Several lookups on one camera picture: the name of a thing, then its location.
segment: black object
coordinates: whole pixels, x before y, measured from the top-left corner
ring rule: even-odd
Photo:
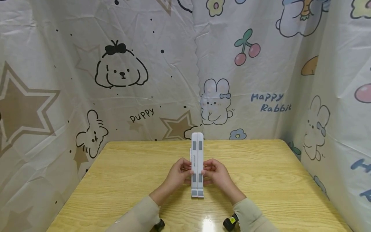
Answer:
[[[238,222],[238,217],[234,213],[232,217],[226,218],[223,222],[223,226],[227,229],[227,231],[231,232],[233,231],[234,227],[236,226],[236,223]]]
[[[157,232],[160,232],[165,227],[165,223],[162,219],[160,219],[160,222],[157,223],[154,228]]]

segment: white folding stand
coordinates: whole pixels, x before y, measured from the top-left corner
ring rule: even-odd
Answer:
[[[204,168],[204,135],[200,132],[192,133],[190,155],[193,170],[191,196],[204,198],[204,179],[201,174]]]

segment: hand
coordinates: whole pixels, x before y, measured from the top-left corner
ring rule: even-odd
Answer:
[[[215,159],[206,160],[201,174],[208,178],[204,179],[204,185],[214,183],[227,195],[232,205],[246,198],[245,194],[233,183],[227,168],[221,162]]]
[[[185,158],[180,158],[171,167],[163,185],[170,189],[172,192],[179,189],[183,183],[190,184],[191,180],[186,178],[193,174],[191,170],[192,163]]]
[[[191,162],[185,158],[180,158],[171,167],[165,181],[150,193],[150,198],[152,198],[158,206],[161,206],[174,191],[183,185],[183,183],[191,183],[191,181],[186,178],[192,174]]]

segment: cartoon rabbit drawing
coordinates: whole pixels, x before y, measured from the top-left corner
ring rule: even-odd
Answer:
[[[326,126],[330,119],[330,111],[325,105],[321,105],[321,98],[317,95],[313,98],[308,111],[306,132],[304,135],[304,150],[311,160],[321,160],[318,147],[325,144]]]
[[[331,0],[283,0],[281,18],[276,28],[284,37],[296,34],[309,36],[317,29],[323,12],[328,12]]]
[[[201,96],[201,117],[204,125],[223,125],[233,112],[228,110],[231,105],[229,83],[226,79],[216,82],[208,79],[204,84],[204,94]]]

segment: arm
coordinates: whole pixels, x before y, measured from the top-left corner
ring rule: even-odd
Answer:
[[[205,161],[204,166],[201,173],[208,177],[208,180],[204,180],[204,184],[214,183],[228,197],[238,217],[241,232],[279,231],[233,183],[228,170],[222,163],[211,159]]]
[[[165,181],[119,218],[106,232],[150,231],[160,221],[158,215],[160,207],[183,183],[190,183],[190,180],[186,180],[186,178],[192,174],[191,162],[184,158],[179,159],[171,167]]]

